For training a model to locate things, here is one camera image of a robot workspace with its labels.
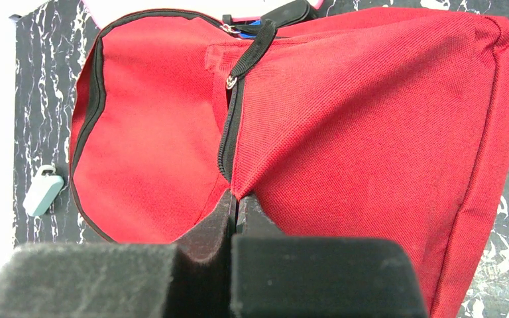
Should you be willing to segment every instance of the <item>black marble surface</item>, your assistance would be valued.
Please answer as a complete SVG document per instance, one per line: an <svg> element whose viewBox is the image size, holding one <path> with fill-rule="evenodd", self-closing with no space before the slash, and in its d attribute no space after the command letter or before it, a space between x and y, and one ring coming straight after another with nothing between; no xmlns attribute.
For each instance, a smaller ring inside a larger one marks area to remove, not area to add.
<svg viewBox="0 0 509 318"><path fill-rule="evenodd" d="M509 18L505 0L325 0L321 16L369 7L429 7ZM80 217L68 188L50 212L28 217L22 201L42 164L54 164L68 181L69 122L74 84L99 29L78 0L44 4L17 23L15 115L15 244L98 242ZM458 317L509 318L509 174L497 218Z"/></svg>

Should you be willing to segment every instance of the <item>red bag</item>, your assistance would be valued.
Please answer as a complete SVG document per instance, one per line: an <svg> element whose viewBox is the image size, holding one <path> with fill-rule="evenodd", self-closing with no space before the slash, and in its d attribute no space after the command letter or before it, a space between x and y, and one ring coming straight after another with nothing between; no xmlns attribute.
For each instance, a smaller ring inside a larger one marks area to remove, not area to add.
<svg viewBox="0 0 509 318"><path fill-rule="evenodd" d="M72 123L81 214L109 240L167 243L225 189L253 191L289 235L398 242L431 316L455 317L509 164L508 20L376 8L254 41L220 26L153 10L102 30Z"/></svg>

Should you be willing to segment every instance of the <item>black strap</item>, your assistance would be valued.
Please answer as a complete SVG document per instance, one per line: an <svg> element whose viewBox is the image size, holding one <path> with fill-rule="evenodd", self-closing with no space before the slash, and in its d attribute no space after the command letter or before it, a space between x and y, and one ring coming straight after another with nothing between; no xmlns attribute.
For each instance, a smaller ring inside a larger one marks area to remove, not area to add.
<svg viewBox="0 0 509 318"><path fill-rule="evenodd" d="M307 0L294 0L260 17L261 20L270 19L278 28L294 25L318 18L318 13Z"/></svg>
<svg viewBox="0 0 509 318"><path fill-rule="evenodd" d="M278 27L272 20L266 20L258 31L253 43L247 48L245 53L239 58L239 61L233 66L230 76L233 78L243 78L264 56L270 48L272 41L278 33Z"/></svg>
<svg viewBox="0 0 509 318"><path fill-rule="evenodd" d="M233 27L242 33L257 35L260 31L260 28L262 28L262 25L234 25Z"/></svg>

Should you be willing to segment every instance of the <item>red backpack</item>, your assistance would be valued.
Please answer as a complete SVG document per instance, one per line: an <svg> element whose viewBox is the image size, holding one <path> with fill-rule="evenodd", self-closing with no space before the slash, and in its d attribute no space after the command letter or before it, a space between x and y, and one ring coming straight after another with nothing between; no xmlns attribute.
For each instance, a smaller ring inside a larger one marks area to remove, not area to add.
<svg viewBox="0 0 509 318"><path fill-rule="evenodd" d="M81 214L167 243L254 192L288 235L396 241L430 315L455 317L509 164L508 20L376 8L234 33L178 10L101 31L72 123Z"/></svg>

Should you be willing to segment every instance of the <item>zipper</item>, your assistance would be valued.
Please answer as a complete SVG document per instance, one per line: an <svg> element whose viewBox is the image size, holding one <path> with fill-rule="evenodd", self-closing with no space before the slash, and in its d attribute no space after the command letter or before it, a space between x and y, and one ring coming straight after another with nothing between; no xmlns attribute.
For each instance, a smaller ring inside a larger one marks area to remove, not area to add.
<svg viewBox="0 0 509 318"><path fill-rule="evenodd" d="M87 113L85 115L85 120L83 125L81 126L81 130L79 132L79 136L77 137L77 143L75 145L75 150L73 153L73 162L70 167L70 175L73 176L75 169L79 163L79 159L81 157L81 153L83 152L83 148L87 139L90 135L90 132L94 128L96 122L102 115L104 111L104 103L106 99L106 92L104 88L104 82L102 78L102 38L112 31L115 27L119 27L121 25L127 24L129 22L133 22L135 20L145 18L145 17L183 17L188 20L192 20L194 18L201 18L208 22L209 24L222 29L227 34L236 37L241 31L237 31L233 26L221 24L218 20L210 17L209 15L204 15L202 13L187 11L187 10L177 10L177 9L153 9L153 10L145 10L138 13L131 13L120 19L112 22L110 25L107 25L102 31L99 33L96 45L95 52L93 55L92 61L92 69L89 83L89 101L87 106ZM94 224L91 219L84 213L83 207L81 206L81 202L79 200L79 195L77 193L77 189L75 187L75 183L73 178L70 178L70 185L72 189L72 193L74 196L75 204L81 213L81 216L85 219L87 224L101 237L105 240L114 242L114 240L109 237L106 233L104 233L96 224Z"/></svg>
<svg viewBox="0 0 509 318"><path fill-rule="evenodd" d="M233 159L237 146L237 134L243 110L243 91L245 88L245 76L262 59L276 38L278 27L271 20L266 20L260 28L253 43L239 58L231 73L225 80L225 88L231 90L227 118L223 126L223 134L217 152L217 166L223 177L231 182L233 171Z"/></svg>

